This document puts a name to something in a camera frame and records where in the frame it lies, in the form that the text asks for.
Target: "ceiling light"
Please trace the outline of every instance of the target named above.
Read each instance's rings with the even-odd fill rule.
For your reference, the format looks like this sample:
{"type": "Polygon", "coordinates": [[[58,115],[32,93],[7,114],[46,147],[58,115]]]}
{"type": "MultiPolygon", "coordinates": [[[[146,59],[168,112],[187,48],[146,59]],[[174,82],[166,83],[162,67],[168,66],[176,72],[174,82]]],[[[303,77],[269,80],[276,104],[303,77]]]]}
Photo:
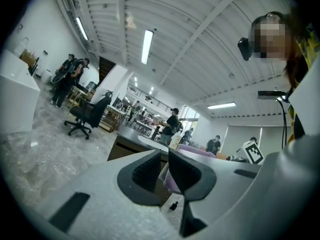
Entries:
{"type": "Polygon", "coordinates": [[[235,106],[236,106],[236,103],[231,102],[226,104],[208,106],[208,109],[215,110],[215,109],[229,108],[229,107],[235,107],[235,106]]]}
{"type": "Polygon", "coordinates": [[[84,30],[84,27],[82,26],[82,23],[81,23],[80,18],[79,18],[79,17],[76,17],[75,19],[76,19],[76,22],[77,22],[78,25],[79,25],[79,28],[80,28],[80,30],[81,30],[81,32],[82,32],[82,35],[83,35],[84,39],[85,39],[85,40],[88,40],[88,37],[87,37],[87,35],[86,35],[86,32],[85,32],[85,30],[84,30]]]}
{"type": "Polygon", "coordinates": [[[153,36],[154,36],[154,33],[150,30],[146,30],[144,33],[144,41],[143,41],[142,57],[141,57],[141,62],[143,64],[148,63],[150,46],[151,46],[151,41],[153,36]]]}

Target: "railing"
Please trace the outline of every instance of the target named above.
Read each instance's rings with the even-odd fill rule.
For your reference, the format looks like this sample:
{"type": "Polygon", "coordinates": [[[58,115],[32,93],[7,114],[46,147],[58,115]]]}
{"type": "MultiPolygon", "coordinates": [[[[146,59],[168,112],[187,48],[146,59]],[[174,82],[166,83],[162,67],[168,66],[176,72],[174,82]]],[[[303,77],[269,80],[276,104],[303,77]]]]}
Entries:
{"type": "Polygon", "coordinates": [[[144,91],[138,89],[137,87],[134,87],[132,84],[128,83],[128,86],[126,88],[130,93],[133,93],[140,97],[141,99],[146,100],[147,102],[150,102],[152,105],[170,113],[171,107],[167,106],[166,104],[162,103],[161,101],[155,99],[154,97],[151,97],[149,94],[145,93],[144,91]]]}

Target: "black office chair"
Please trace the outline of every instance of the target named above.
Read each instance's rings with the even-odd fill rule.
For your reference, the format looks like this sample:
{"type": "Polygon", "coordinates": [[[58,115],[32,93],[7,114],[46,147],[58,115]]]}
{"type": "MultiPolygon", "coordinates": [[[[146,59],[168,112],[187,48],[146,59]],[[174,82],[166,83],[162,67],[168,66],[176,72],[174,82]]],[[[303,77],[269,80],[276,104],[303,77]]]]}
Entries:
{"type": "Polygon", "coordinates": [[[85,123],[91,125],[92,128],[98,127],[100,120],[104,114],[104,111],[108,105],[111,103],[112,91],[107,91],[104,95],[105,97],[101,99],[96,105],[90,104],[88,101],[81,99],[82,106],[73,106],[70,109],[70,113],[76,116],[76,121],[78,122],[70,122],[64,121],[64,125],[67,124],[74,126],[69,132],[70,136],[72,132],[77,129],[80,129],[85,135],[85,139],[89,140],[89,134],[85,130],[89,130],[91,133],[91,129],[85,126],[85,123]]]}

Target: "floor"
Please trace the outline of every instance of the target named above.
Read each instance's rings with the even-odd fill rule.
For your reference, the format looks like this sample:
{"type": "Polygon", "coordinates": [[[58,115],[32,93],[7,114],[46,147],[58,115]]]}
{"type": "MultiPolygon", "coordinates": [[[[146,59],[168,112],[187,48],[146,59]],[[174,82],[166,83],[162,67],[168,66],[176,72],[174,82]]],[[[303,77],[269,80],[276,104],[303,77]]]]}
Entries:
{"type": "MultiPolygon", "coordinates": [[[[92,165],[105,163],[117,137],[94,128],[90,139],[75,131],[67,135],[74,121],[65,104],[57,109],[50,104],[51,87],[36,79],[40,95],[35,108],[31,132],[0,135],[0,166],[5,180],[16,199],[36,209],[37,205],[54,190],[59,189],[76,175],[92,165]]],[[[172,194],[161,208],[163,215],[179,230],[184,199],[172,194]],[[179,202],[175,211],[169,209],[179,202]]]]}

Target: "cable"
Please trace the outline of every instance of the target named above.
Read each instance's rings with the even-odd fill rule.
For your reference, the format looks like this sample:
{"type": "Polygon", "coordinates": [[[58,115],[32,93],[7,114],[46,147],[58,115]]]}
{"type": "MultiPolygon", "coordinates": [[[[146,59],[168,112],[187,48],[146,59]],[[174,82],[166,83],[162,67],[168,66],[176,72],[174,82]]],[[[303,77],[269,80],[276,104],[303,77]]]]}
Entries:
{"type": "Polygon", "coordinates": [[[287,119],[286,119],[286,113],[284,106],[282,105],[282,102],[279,100],[276,100],[279,102],[281,108],[282,108],[282,114],[283,114],[283,131],[282,131],[282,149],[284,149],[284,146],[287,145],[287,119]]]}

